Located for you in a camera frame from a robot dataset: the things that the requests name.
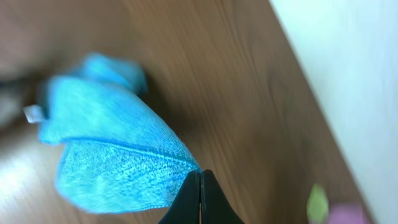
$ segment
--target dark object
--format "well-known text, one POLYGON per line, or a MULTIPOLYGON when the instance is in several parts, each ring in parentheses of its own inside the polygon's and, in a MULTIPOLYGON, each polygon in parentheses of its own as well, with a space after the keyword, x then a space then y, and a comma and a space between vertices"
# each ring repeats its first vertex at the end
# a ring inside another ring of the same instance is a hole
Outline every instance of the dark object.
POLYGON ((191 171, 159 224, 243 223, 229 205, 213 171, 191 171))

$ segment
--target wooden floor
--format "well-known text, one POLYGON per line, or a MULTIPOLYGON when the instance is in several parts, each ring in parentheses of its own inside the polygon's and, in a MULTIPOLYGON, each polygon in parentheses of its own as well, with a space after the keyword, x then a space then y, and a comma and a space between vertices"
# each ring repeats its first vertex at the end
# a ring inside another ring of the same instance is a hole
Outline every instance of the wooden floor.
MULTIPOLYGON (((314 182, 359 202, 336 143, 266 0, 2 0, 0 74, 60 70, 97 50, 140 62, 148 105, 246 223, 306 223, 314 182)), ((157 223, 166 209, 89 215, 53 189, 62 147, 35 127, 0 138, 1 224, 157 223)))

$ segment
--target washcloth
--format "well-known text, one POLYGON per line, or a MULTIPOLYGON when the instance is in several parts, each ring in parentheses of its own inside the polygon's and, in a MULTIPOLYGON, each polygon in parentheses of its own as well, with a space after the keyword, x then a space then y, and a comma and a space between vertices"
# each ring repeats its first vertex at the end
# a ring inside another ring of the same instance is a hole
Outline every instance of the washcloth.
POLYGON ((91 213, 169 207, 185 177, 200 167, 187 147, 137 94, 141 67, 91 54, 49 80, 39 139, 65 144, 55 186, 91 213))

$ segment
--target blue cloth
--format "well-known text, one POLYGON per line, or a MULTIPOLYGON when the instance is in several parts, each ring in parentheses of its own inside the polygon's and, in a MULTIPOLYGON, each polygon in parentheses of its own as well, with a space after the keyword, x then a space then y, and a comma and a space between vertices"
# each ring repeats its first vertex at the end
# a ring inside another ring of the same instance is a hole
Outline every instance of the blue cloth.
POLYGON ((39 139, 65 143, 55 186, 91 213, 169 207, 199 165, 175 133, 136 94, 138 64, 101 54, 51 79, 41 101, 39 139))

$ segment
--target pink object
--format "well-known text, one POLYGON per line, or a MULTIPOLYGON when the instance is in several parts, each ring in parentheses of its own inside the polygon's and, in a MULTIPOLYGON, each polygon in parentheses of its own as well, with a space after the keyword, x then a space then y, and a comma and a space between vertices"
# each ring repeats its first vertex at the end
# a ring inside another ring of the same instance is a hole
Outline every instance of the pink object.
POLYGON ((326 224, 370 224, 359 205, 342 204, 333 206, 326 224))

